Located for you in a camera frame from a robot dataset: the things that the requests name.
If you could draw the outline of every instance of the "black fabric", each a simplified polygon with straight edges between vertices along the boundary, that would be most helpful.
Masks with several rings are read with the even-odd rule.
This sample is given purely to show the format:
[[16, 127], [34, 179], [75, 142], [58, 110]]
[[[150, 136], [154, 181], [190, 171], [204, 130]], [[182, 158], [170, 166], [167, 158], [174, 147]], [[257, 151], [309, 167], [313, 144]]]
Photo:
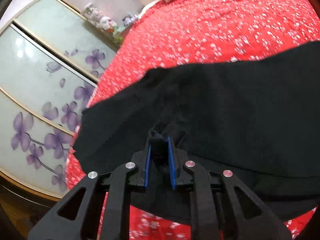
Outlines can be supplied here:
[[[317, 41], [261, 61], [152, 69], [83, 112], [75, 156], [86, 173], [110, 172], [153, 129], [207, 170], [232, 170], [281, 219], [293, 218], [320, 196], [319, 52]], [[188, 219], [188, 200], [169, 192], [167, 174], [154, 166], [151, 174], [132, 204]]]

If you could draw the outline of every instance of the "metal screw head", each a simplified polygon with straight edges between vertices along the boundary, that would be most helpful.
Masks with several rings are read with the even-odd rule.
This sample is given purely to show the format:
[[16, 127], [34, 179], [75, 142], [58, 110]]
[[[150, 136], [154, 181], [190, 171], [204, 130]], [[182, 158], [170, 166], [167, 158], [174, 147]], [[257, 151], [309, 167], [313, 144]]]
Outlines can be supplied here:
[[224, 175], [225, 177], [230, 178], [230, 177], [232, 177], [233, 173], [232, 173], [232, 171], [225, 170], [225, 171], [223, 171], [223, 175]]
[[192, 168], [192, 167], [196, 166], [196, 164], [193, 161], [186, 161], [186, 166], [189, 168]]
[[90, 179], [94, 179], [94, 178], [96, 178], [98, 176], [98, 173], [96, 172], [96, 171], [91, 171], [91, 172], [89, 172], [89, 174], [88, 174], [88, 177], [90, 178]]
[[132, 162], [129, 162], [129, 163], [126, 163], [125, 164], [125, 167], [127, 168], [127, 169], [132, 169], [132, 168], [134, 168], [136, 165], [135, 165], [135, 163], [132, 163]]

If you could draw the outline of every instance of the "purple flower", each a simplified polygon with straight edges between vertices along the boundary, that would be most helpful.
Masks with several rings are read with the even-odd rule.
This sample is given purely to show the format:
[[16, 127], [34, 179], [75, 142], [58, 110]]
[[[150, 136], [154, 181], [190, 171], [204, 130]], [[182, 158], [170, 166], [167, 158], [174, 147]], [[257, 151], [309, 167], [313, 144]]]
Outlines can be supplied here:
[[[66, 57], [69, 57], [69, 52], [65, 51], [63, 55], [65, 55]], [[60, 68], [62, 68], [62, 65], [56, 61], [53, 61], [53, 62], [47, 63], [46, 71], [48, 71], [50, 73], [54, 73], [54, 72], [58, 71]]]
[[43, 149], [41, 146], [37, 148], [35, 144], [32, 144], [29, 150], [31, 154], [27, 156], [27, 163], [29, 165], [34, 164], [36, 170], [38, 170], [41, 167], [41, 162], [39, 160], [39, 157], [43, 155]]
[[92, 96], [94, 86], [90, 85], [86, 81], [84, 82], [84, 87], [77, 87], [74, 92], [74, 97], [76, 100], [83, 99], [82, 107], [85, 108], [88, 104], [90, 97]]
[[66, 83], [66, 80], [64, 78], [61, 78], [59, 81], [60, 87], [63, 88], [65, 83]]
[[96, 70], [92, 70], [92, 71], [90, 72], [90, 74], [91, 74], [91, 75], [94, 75], [94, 76], [97, 77], [97, 78], [100, 78], [101, 75], [102, 75], [102, 73], [99, 73], [99, 72], [96, 71]]
[[52, 176], [51, 183], [52, 185], [59, 184], [60, 191], [64, 192], [67, 189], [67, 185], [63, 167], [61, 165], [57, 165], [54, 172], [56, 175]]
[[54, 107], [51, 109], [51, 102], [46, 102], [42, 107], [43, 117], [54, 120], [58, 117], [58, 108]]
[[70, 56], [74, 56], [75, 54], [78, 53], [78, 50], [77, 49], [74, 49], [71, 53], [70, 53]]
[[60, 159], [64, 155], [62, 144], [70, 144], [71, 140], [71, 135], [54, 128], [54, 134], [48, 133], [44, 137], [44, 147], [47, 150], [54, 149], [54, 158]]
[[33, 116], [29, 114], [23, 121], [22, 112], [19, 112], [13, 120], [13, 128], [17, 132], [11, 139], [11, 147], [17, 149], [19, 143], [22, 151], [26, 152], [30, 145], [30, 135], [26, 131], [33, 127]]
[[87, 64], [92, 64], [92, 69], [97, 69], [102, 67], [99, 60], [105, 59], [104, 53], [99, 53], [98, 49], [94, 49], [92, 51], [92, 55], [89, 55], [85, 58], [85, 62]]
[[61, 117], [61, 122], [64, 124], [66, 123], [68, 125], [68, 128], [71, 131], [75, 131], [76, 127], [78, 125], [78, 115], [73, 111], [77, 108], [77, 103], [75, 101], [72, 101], [70, 105], [65, 104], [62, 107], [62, 111], [65, 113], [63, 117]]

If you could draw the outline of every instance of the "frosted glass door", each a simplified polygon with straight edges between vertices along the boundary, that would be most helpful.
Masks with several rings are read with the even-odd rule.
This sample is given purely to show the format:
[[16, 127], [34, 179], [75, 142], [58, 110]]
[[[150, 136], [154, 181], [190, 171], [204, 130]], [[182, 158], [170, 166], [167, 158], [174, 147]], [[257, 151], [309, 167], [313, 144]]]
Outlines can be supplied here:
[[97, 77], [116, 54], [111, 41], [57, 0], [40, 0], [17, 20]]
[[64, 195], [72, 136], [32, 116], [2, 92], [0, 113], [1, 171], [40, 192]]
[[0, 87], [31, 111], [75, 131], [94, 86], [8, 27], [0, 36]]

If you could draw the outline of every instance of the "red floral bed sheet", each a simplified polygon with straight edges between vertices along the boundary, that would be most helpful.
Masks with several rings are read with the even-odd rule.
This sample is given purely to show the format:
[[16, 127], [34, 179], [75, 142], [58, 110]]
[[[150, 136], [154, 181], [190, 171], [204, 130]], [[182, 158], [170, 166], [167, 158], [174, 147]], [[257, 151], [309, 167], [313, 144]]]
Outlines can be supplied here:
[[[319, 30], [320, 20], [308, 0], [159, 2], [133, 26], [101, 77], [89, 105], [113, 96], [150, 68], [259, 60], [320, 40]], [[84, 175], [71, 149], [66, 168], [68, 187], [72, 188]], [[131, 239], [190, 239], [189, 226], [134, 207], [130, 210]], [[285, 223], [293, 238], [315, 210]]]

